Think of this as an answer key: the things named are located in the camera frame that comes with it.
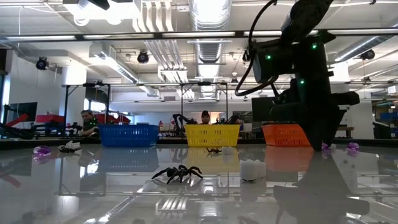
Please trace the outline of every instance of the black cable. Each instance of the black cable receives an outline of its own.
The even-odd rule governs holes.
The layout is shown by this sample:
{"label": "black cable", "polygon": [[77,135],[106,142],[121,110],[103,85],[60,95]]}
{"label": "black cable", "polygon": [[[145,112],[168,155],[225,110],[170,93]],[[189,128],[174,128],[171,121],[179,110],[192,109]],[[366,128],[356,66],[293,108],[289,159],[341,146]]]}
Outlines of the black cable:
{"label": "black cable", "polygon": [[277,2],[277,0],[270,0],[263,8],[259,11],[259,13],[257,14],[256,18],[254,18],[253,23],[251,24],[251,28],[250,28],[250,32],[249,32],[249,38],[248,38],[248,39],[249,39],[249,43],[248,43],[249,46],[248,46],[248,49],[249,49],[249,54],[250,54],[250,64],[249,64],[249,66],[248,66],[248,69],[246,70],[246,72],[245,72],[244,75],[242,76],[241,81],[239,81],[238,85],[236,86],[236,89],[235,89],[235,95],[236,95],[236,96],[244,96],[244,95],[247,95],[247,94],[250,94],[250,93],[254,93],[255,91],[261,90],[261,89],[263,89],[264,87],[268,86],[269,84],[274,83],[274,82],[278,79],[278,77],[279,77],[279,76],[271,77],[271,78],[268,80],[268,82],[266,82],[266,83],[263,83],[263,84],[261,84],[261,85],[259,85],[259,86],[257,86],[257,87],[254,87],[254,88],[252,88],[252,89],[250,89],[250,90],[246,90],[246,91],[243,91],[243,92],[241,92],[241,93],[239,92],[240,87],[242,86],[242,84],[243,84],[243,82],[245,81],[246,77],[249,75],[249,72],[251,71],[251,67],[253,66],[253,63],[254,63],[254,54],[253,54],[253,47],[252,47],[252,42],[251,42],[251,39],[252,39],[252,37],[253,37],[254,28],[256,27],[256,24],[257,24],[258,20],[260,19],[262,13],[264,13],[264,11],[265,11],[269,6],[271,6],[272,4],[274,4],[275,2]]}

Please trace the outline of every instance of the reflective surface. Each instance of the reflective surface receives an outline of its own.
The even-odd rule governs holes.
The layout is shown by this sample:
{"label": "reflective surface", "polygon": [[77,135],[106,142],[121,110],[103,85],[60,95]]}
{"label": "reflective surface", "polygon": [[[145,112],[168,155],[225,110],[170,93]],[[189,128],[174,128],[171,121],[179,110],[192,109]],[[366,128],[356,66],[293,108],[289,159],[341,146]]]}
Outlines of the reflective surface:
{"label": "reflective surface", "polygon": [[[239,145],[231,154],[163,145],[34,157],[0,154],[0,223],[398,223],[398,156]],[[241,180],[239,162],[265,162]],[[166,184],[168,167],[197,166]]]}

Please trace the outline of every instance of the orange basket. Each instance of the orange basket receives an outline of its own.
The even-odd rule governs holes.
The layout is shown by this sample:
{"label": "orange basket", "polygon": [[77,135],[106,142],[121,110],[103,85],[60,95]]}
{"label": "orange basket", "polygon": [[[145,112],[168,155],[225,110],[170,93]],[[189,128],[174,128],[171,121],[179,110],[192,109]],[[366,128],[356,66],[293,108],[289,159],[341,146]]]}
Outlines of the orange basket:
{"label": "orange basket", "polygon": [[311,146],[298,124],[270,124],[262,127],[264,138],[270,146]]}

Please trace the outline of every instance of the person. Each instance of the person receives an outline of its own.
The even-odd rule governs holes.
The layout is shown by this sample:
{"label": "person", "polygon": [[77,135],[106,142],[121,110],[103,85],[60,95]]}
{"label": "person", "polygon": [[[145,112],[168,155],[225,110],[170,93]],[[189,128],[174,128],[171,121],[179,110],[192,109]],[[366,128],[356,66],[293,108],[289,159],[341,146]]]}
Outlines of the person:
{"label": "person", "polygon": [[201,124],[209,124],[209,123],[210,123],[209,111],[204,110],[201,112]]}
{"label": "person", "polygon": [[83,132],[81,136],[92,136],[99,133],[99,128],[97,127],[96,119],[91,110],[83,110],[81,113],[81,118],[83,118]]}

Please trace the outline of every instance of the black spider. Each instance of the black spider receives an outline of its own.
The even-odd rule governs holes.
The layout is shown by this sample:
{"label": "black spider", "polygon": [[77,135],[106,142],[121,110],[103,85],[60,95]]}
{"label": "black spider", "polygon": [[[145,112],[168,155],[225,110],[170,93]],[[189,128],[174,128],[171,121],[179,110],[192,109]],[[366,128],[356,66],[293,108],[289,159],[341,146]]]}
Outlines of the black spider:
{"label": "black spider", "polygon": [[217,154],[217,153],[219,153],[219,152],[222,152],[222,151],[219,150],[218,148],[215,148],[215,149],[210,148],[210,150],[209,150],[209,148],[206,148],[206,150],[207,150],[207,152],[209,152],[209,153],[215,153],[215,154]]}
{"label": "black spider", "polygon": [[167,177],[170,177],[169,181],[167,181],[167,184],[169,184],[169,183],[174,179],[174,177],[176,177],[176,176],[179,176],[179,177],[180,177],[180,183],[181,183],[181,182],[182,182],[182,178],[183,178],[184,176],[188,175],[188,174],[189,174],[189,175],[195,174],[195,175],[197,175],[198,177],[200,177],[200,178],[202,179],[203,177],[202,177],[201,175],[199,175],[199,174],[198,174],[196,171],[194,171],[194,170],[197,170],[197,171],[199,172],[199,174],[201,174],[200,169],[197,168],[197,167],[195,167],[195,166],[190,167],[190,168],[188,169],[188,168],[187,168],[186,166],[184,166],[184,165],[179,165],[178,169],[175,168],[175,167],[173,167],[173,168],[166,168],[166,169],[164,169],[164,170],[158,172],[157,174],[155,174],[155,175],[152,177],[152,179],[154,179],[154,178],[156,178],[156,177],[158,177],[158,176],[164,174],[165,172],[167,172]]}

